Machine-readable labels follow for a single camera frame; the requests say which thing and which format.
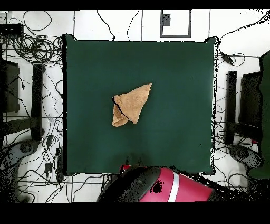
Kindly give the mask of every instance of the folded towel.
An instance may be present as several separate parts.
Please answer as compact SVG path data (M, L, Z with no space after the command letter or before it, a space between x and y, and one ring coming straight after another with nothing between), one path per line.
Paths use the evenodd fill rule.
M128 120L136 124L142 107L148 98L150 87L152 84L147 84L139 87L128 94L116 95L112 98L113 105L113 121L114 127L124 125Z

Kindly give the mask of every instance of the white floor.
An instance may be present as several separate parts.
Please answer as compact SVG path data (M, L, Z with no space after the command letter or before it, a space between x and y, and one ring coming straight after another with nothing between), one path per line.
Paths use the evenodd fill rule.
M138 10L99 11L102 18L110 26L112 33L115 35L116 41L128 40L127 29L132 18L137 12ZM140 10L138 15L133 19L128 35L130 40L137 41L141 40L141 38L143 41L204 41L209 36L217 36L221 38L225 33L236 30L237 28L246 24L254 23L258 21L265 12L266 10L192 10L191 38L161 38L160 10L143 10L143 19L142 10ZM96 11L48 11L48 13L52 18L52 23L46 29L36 32L36 34L61 36L64 33L68 33L74 34L78 40L112 40L112 35L110 34L108 27L100 20ZM23 14L24 12L12 12L12 18L23 21ZM10 22L19 22L18 20L14 19ZM47 26L47 24L50 22L50 18L44 11L28 12L25 16L25 22L31 29L38 30ZM225 97L224 89L226 89L226 74L229 70L237 71L238 81L240 81L240 77L243 74L259 71L258 56L261 56L270 49L269 22L226 35L224 38L222 38L220 49L227 54L242 53L246 56L246 58L243 65L239 67L230 66L226 62L220 64L218 69L217 100ZM8 55L16 55L16 53L14 53L13 50L9 50ZM19 97L22 99L27 110L31 112L32 65L22 58L8 57L8 60L19 64L20 78L25 80L25 90L20 88ZM235 64L241 64L242 61L242 57L236 57ZM43 96L45 97L48 94L50 95L45 97L43 100L44 118L42 121L42 127L45 129L44 136L51 133L53 130L52 134L55 136L58 135L59 138L59 143L57 142L50 149L52 154L49 154L50 160L53 160L53 156L58 145L63 144L61 131L58 132L56 128L50 128L50 124L53 126L56 118L47 118L47 116L59 117L59 122L56 122L56 126L58 130L62 130L62 123L60 122L63 114L62 101L59 94L55 91L54 86L62 78L62 70L59 65L51 68L46 67L46 75L43 77L45 87L43 88ZM60 82L57 89L59 92L62 91L62 82ZM240 91L240 82L237 82L237 91ZM238 119L240 94L237 94L236 100L236 119ZM216 108L217 111L223 111L225 109L225 99L217 101L217 104L219 105ZM27 117L27 113L22 104L20 105L20 111L18 113L8 113L7 120L18 119L20 116ZM216 121L220 122L221 120L222 117L220 116L220 113L217 113ZM11 143L20 133L9 135L7 137L8 144ZM17 138L17 141L27 139L30 136L30 132L27 132L20 135ZM245 174L245 169L241 164L234 161L228 154L225 154L226 148L223 148L222 150L223 152L219 150L215 153L214 163L218 168L215 175L207 176L207 178L224 186L225 177L222 172L225 174L226 178L228 178L228 176L233 173ZM23 176L28 170L36 170L40 175L42 175L44 173L46 161L41 155L42 148L40 145L36 153L26 157L22 161L22 165L19 169L19 176ZM52 174L50 180L52 182L56 181L54 173ZM72 197L74 202L94 202L101 192L101 182L102 180L100 174L78 174L73 178L67 177L67 179L61 185L63 188L56 191L57 196L54 197L53 202L71 202ZM240 185L245 187L247 185L246 179L237 175L232 177L230 183L231 186ZM44 186L44 184L44 179L32 171L29 171L26 178L23 178L19 182L19 185L21 185L21 190L24 190L27 188L27 186L30 186L27 188L27 191L35 195L34 202L46 202L46 200L52 199L55 190L59 188L59 185Z

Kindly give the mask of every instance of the black cable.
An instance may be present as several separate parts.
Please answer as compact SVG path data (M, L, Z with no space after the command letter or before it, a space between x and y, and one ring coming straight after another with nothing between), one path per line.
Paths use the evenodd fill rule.
M227 178L226 178L226 175L220 170L220 168L218 168L217 166L215 166L215 168L217 168L222 174L223 174L223 176L224 176L224 178L225 178L225 187L227 186Z
M229 176L229 178L228 178L228 185L230 185L230 178L233 177L233 176L235 176L235 175L242 176L242 177L244 177L245 179L248 180L248 177L247 177L247 176L245 176L245 175L243 175L243 174L241 174L241 173L234 173L234 174L232 174L231 176Z
M70 203L69 197L68 197L68 184L67 183L65 184L65 191L66 191L66 199L67 199L68 203Z
M128 30L127 30L127 36L128 36L128 39L129 39L129 28L130 28L131 23L132 23L133 19L135 18L135 16L132 18L132 20L131 20L131 22L130 22L130 24L129 24Z
M73 193L73 176L71 176L71 202L74 202L72 193Z
M61 79L60 81L58 81L56 84L55 84L55 90L56 90L56 92L61 96L61 98L63 98L63 94L61 94L58 90L57 90L57 85L60 83L60 82L62 82L63 81L63 79Z
M81 186L79 189L77 189L76 191L74 191L74 193L73 193L73 200L71 200L72 203L75 201L75 193L76 193L77 191L79 191L80 189L83 188L83 186L85 185L85 183L87 182L87 180L88 180L89 178L96 178L96 179L98 179L98 178L102 178L102 176L89 176L88 178L86 178L86 180L84 181L84 183L82 184L82 186Z
M42 30L46 29L46 28L52 23L52 18L51 18L51 16L49 15L48 12L44 11L44 12L48 15L48 17L50 18L50 22L48 23L48 25L47 25L46 27L42 28L42 29L39 29L39 30L31 29L29 26L26 25L26 22L25 22L25 15L26 15L28 12L30 12L30 11L26 11L26 12L23 14L23 22L24 22L26 28L27 28L30 32L31 32L31 31L42 31Z
M32 193L30 193L30 192L27 192L27 191L22 191L22 190L20 190L19 188L18 188L18 190L19 190L21 193L26 193L26 194L32 195L32 196L33 196L33 201L32 201L31 203L33 203L33 202L35 201L35 195L34 195L34 194L32 194Z
M114 36L114 34L111 32L111 29L110 29L109 25L108 25L108 24L104 21L104 19L100 16L98 10L97 10L97 13L98 13L99 18L100 18L100 19L103 21L103 23L105 23L105 24L107 25L107 27L109 28L109 31L110 31L110 33L112 34L112 40L114 41L115 36Z
M241 66L241 65L245 62L245 56L244 56L242 53L238 53L238 54L241 54L241 55L244 56L244 61L243 61L241 64L239 64L239 65L234 65L234 64L233 64L233 61L232 61L232 58L233 58L234 55L237 55L237 54L231 54L231 55L228 55L228 54L223 53L223 52L220 50L220 44L221 44L222 38L225 37L225 36L228 35L228 34L237 32L237 31L239 31L239 30L243 30L243 29L246 29L246 28L251 27L251 26L254 26L254 25L262 24L262 23L266 22L266 21L269 20L269 19L270 19L270 11L267 11L267 13L266 13L260 20L258 20L257 22L252 23L252 24L248 24L248 25L245 25L245 26L242 26L242 27L240 27L240 28L238 28L238 29L236 29L236 30L233 30L233 31L230 31L230 32L224 34L224 35L219 39L219 41L218 41L218 50L219 50L219 52L221 53L223 59L224 59L226 62L228 62L229 64L231 64L232 66L236 66L236 67L237 67L237 66Z

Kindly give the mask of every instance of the black stand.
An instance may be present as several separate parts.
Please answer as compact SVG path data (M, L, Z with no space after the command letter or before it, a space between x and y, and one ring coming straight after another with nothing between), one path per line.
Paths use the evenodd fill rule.
M252 85L252 79L249 79L250 74L244 75L243 79L248 79L249 85ZM236 71L229 71L227 75L227 92L226 92L226 110L225 110L225 125L224 125L224 144L231 145L234 142L234 135L238 133L242 137L251 138L260 142L262 140L262 128L259 126L259 122L256 122L256 126L251 126L248 119L243 119L239 123L235 122L235 100L236 100ZM249 110L257 108L254 104L245 103ZM244 117L244 114L252 114L251 111L243 111L240 113L240 118Z

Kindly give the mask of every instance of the orange towel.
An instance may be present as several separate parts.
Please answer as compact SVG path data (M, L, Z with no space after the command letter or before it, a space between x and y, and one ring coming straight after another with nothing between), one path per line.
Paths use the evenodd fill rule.
M113 121L114 127L124 125L128 120L136 124L142 107L148 98L150 87L152 84L147 84L139 87L128 94L116 95L112 98L113 105Z

